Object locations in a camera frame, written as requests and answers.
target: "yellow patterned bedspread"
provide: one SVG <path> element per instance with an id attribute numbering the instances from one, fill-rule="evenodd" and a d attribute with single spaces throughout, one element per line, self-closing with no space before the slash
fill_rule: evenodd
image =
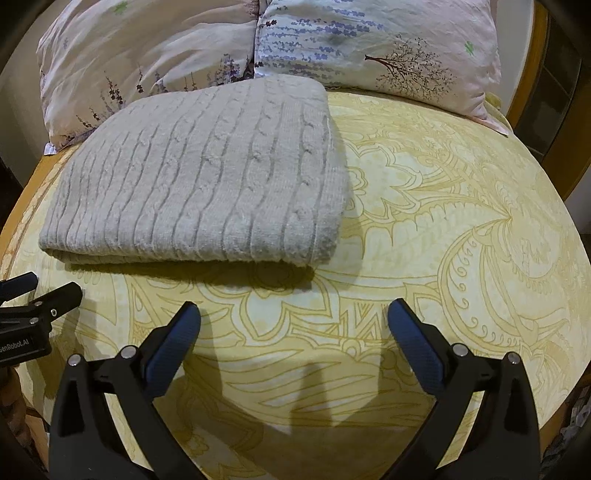
<path id="1" fill-rule="evenodd" d="M 47 420 L 70 354 L 112 356 L 192 300 L 201 334 L 156 404 L 211 478 L 377 479 L 432 405 L 385 323 L 387 305 L 403 297 L 450 342 L 495 357 L 517 351 L 545 423 L 589 361 L 591 313 L 591 267 L 546 174 L 514 136 L 449 113 L 356 93 L 329 99 L 353 196 L 334 258 L 315 271 L 64 265 L 37 246 L 61 159 L 1 266 L 4 277 L 35 271 L 41 293 L 71 280 L 85 290 L 79 312 L 55 322 L 53 353 L 19 369 Z"/>

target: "pillow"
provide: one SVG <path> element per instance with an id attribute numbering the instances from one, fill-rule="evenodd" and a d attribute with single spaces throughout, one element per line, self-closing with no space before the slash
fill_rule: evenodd
<path id="1" fill-rule="evenodd" d="M 257 26 L 255 75 L 392 93 L 503 133 L 484 107 L 501 80 L 491 0 L 272 0 Z"/>
<path id="2" fill-rule="evenodd" d="M 139 98 L 241 79 L 258 13 L 258 0 L 71 1 L 37 49 L 54 150 Z"/>

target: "black clamp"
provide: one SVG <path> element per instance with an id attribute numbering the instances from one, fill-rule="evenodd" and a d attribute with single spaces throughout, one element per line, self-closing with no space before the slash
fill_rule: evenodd
<path id="1" fill-rule="evenodd" d="M 201 315 L 185 302 L 167 326 L 139 348 L 87 362 L 72 355 L 51 418 L 50 478 L 54 480 L 206 480 L 152 405 L 164 395 L 199 334 Z M 117 395 L 153 471 L 133 463 L 115 429 L 105 394 Z"/>
<path id="2" fill-rule="evenodd" d="M 37 288 L 37 276 L 25 273 L 0 281 L 0 305 Z M 51 353 L 52 321 L 80 306 L 82 289 L 70 282 L 22 307 L 0 308 L 0 368 Z"/>
<path id="3" fill-rule="evenodd" d="M 486 358 L 462 343 L 450 345 L 402 299 L 390 304 L 388 326 L 421 387 L 437 401 L 382 480 L 538 480 L 538 418 L 519 355 Z M 484 397 L 459 458 L 438 468 L 478 391 Z"/>
<path id="4" fill-rule="evenodd" d="M 37 288 L 34 273 L 0 281 L 0 305 Z M 51 353 L 51 323 L 80 306 L 82 289 L 68 283 L 22 307 L 0 307 L 0 378 L 8 367 Z M 0 416 L 0 471 L 7 480 L 46 480 Z"/>

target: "cable knit pattern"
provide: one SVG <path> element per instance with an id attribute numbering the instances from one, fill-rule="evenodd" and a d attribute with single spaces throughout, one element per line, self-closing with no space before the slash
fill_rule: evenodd
<path id="1" fill-rule="evenodd" d="M 348 198 L 324 87 L 279 75 L 138 100 L 61 174 L 40 247 L 73 263 L 327 262 Z"/>

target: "blue gripper pad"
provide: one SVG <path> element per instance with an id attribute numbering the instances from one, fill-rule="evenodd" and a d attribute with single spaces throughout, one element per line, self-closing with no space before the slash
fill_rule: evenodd
<path id="1" fill-rule="evenodd" d="M 146 365 L 146 395 L 157 398 L 166 393 L 200 329 L 199 309 L 194 303 L 185 303 L 171 320 L 166 337 Z"/>
<path id="2" fill-rule="evenodd" d="M 420 320 L 408 310 L 402 301 L 394 300 L 388 308 L 388 327 L 421 388 L 426 393 L 439 397 L 444 391 L 443 364 L 422 333 L 418 325 Z"/>

